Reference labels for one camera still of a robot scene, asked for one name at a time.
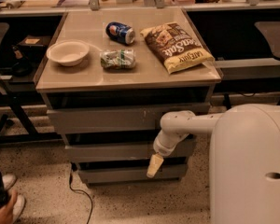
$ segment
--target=shoe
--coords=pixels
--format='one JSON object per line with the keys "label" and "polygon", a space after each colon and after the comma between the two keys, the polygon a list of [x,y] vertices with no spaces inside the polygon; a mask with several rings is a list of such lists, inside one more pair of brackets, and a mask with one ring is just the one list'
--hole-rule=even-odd
{"label": "shoe", "polygon": [[13,174],[7,174],[2,176],[2,181],[5,190],[9,190],[17,181],[17,177]]}
{"label": "shoe", "polygon": [[19,219],[22,211],[24,210],[25,203],[26,203],[26,200],[25,200],[24,196],[18,195],[18,199],[17,199],[15,205],[13,206],[13,211],[12,211],[13,221],[12,221],[12,223],[15,223]]}

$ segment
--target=brown chip bag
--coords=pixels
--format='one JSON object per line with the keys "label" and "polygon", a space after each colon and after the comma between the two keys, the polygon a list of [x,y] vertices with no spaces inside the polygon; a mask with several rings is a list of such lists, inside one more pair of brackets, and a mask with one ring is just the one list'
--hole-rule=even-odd
{"label": "brown chip bag", "polygon": [[146,28],[141,31],[141,35],[169,74],[206,60],[214,60],[214,57],[176,22]]}

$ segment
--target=soda can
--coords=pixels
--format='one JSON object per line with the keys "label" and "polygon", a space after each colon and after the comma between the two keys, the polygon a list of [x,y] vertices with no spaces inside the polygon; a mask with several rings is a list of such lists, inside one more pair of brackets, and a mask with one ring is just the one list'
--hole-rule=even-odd
{"label": "soda can", "polygon": [[104,50],[100,52],[101,66],[106,69],[132,69],[135,67],[133,49]]}
{"label": "soda can", "polygon": [[122,44],[130,45],[134,42],[135,32],[131,26],[113,21],[106,26],[105,32],[112,40]]}

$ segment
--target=white bowl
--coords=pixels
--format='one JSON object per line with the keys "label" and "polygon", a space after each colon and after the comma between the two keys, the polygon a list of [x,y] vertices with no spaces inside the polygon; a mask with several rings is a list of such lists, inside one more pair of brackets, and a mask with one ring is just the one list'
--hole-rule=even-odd
{"label": "white bowl", "polygon": [[66,40],[55,43],[47,49],[48,59],[63,66],[75,66],[89,53],[90,46],[80,40]]}

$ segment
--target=human hand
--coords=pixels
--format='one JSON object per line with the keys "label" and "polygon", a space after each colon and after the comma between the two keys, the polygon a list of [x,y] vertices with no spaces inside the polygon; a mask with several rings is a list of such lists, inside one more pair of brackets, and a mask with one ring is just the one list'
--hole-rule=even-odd
{"label": "human hand", "polygon": [[18,192],[12,190],[10,193],[9,202],[0,208],[0,224],[11,224],[13,220],[13,206],[15,205],[18,198]]}

